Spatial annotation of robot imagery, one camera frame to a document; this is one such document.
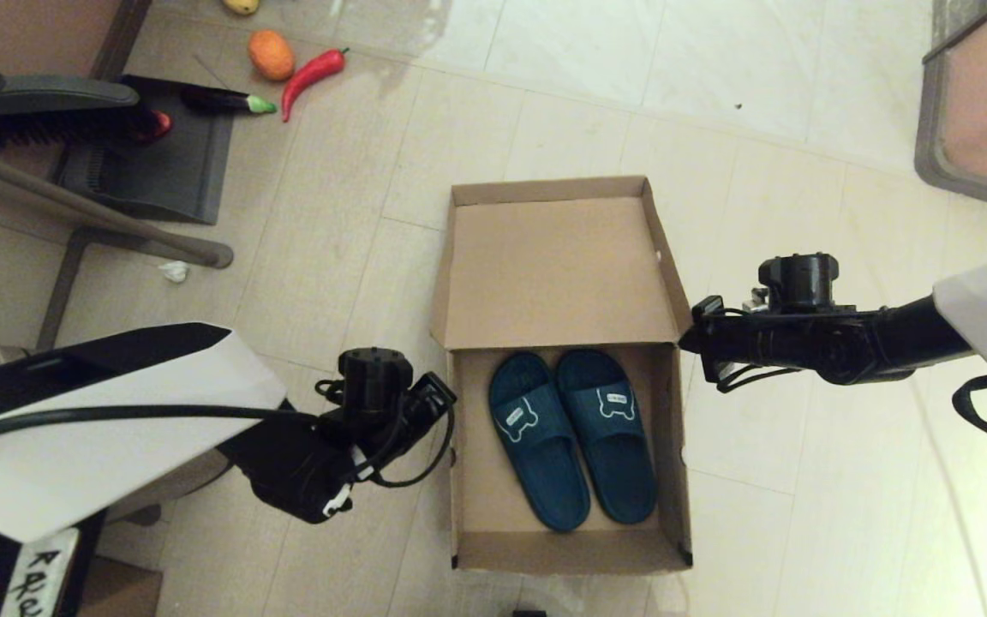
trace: wall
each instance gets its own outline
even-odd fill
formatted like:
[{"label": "wall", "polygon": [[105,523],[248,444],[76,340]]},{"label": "wall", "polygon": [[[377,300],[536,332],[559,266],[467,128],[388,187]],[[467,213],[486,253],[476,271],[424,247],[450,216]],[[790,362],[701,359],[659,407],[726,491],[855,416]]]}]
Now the wall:
[{"label": "wall", "polygon": [[[0,0],[0,73],[89,75],[120,0]],[[11,164],[44,176],[57,151],[16,148]],[[0,344],[32,347],[71,223],[0,184]]]}]

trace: white label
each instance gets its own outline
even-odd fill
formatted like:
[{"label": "white label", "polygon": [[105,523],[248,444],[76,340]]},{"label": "white label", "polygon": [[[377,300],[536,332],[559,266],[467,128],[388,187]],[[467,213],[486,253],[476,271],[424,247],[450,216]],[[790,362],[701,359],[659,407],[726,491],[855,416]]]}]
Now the white label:
[{"label": "white label", "polygon": [[21,547],[0,617],[38,617],[55,614],[59,594],[67,581],[67,567],[75,554],[79,531],[75,527]]}]

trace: tiled floor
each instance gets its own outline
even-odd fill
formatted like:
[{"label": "tiled floor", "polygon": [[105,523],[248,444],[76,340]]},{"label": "tiled floor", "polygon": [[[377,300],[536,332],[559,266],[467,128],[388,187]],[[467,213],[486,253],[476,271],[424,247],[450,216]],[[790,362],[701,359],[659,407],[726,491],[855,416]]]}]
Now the tiled floor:
[{"label": "tiled floor", "polygon": [[[244,57],[250,28],[283,28],[300,58],[359,45],[293,123],[236,121],[216,227],[169,225],[231,243],[234,265],[173,285],[157,259],[90,249],[60,344],[232,324],[307,410],[321,410],[312,384],[344,348],[395,347],[443,370],[426,335],[431,286],[447,188],[469,181],[647,173],[693,300],[743,297],[760,261],[792,251],[835,254],[838,300],[865,308],[987,261],[987,204],[907,171],[925,3],[262,0],[250,19],[216,4],[159,1],[129,70],[276,99]],[[788,375],[725,396],[683,366],[685,574],[451,571],[446,470],[418,488],[361,487],[356,509],[322,526],[230,474],[148,530],[114,524],[102,551],[164,571],[164,616],[987,614],[987,437],[949,407],[982,361],[851,389]],[[394,473],[422,466],[432,441]]]}]

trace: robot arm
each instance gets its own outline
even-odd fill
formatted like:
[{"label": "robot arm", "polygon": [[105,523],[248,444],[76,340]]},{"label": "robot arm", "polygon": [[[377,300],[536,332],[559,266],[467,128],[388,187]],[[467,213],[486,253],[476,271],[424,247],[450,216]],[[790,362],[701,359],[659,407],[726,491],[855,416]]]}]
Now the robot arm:
[{"label": "robot arm", "polygon": [[[799,370],[850,386],[905,379],[975,352],[987,360],[987,266],[940,281],[931,296],[877,311],[835,304],[838,276],[838,262],[826,254],[765,261],[764,286],[742,309],[726,308],[718,296],[694,306],[680,347],[702,357],[706,380],[721,392]],[[987,375],[968,381],[952,403],[987,433],[971,399],[986,387]]]}]

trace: blue slipper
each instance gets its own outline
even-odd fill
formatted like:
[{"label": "blue slipper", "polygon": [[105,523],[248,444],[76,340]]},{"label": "blue slipper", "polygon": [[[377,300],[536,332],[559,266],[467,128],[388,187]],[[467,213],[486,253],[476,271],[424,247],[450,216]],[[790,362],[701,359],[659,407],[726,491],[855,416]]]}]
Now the blue slipper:
[{"label": "blue slipper", "polygon": [[567,352],[557,374],[596,500],[619,523],[643,522],[657,503],[657,481],[627,375],[611,356],[591,349]]},{"label": "blue slipper", "polygon": [[536,354],[510,356],[493,374],[489,399],[532,511],[552,530],[573,530],[589,516],[589,487],[551,370]]}]

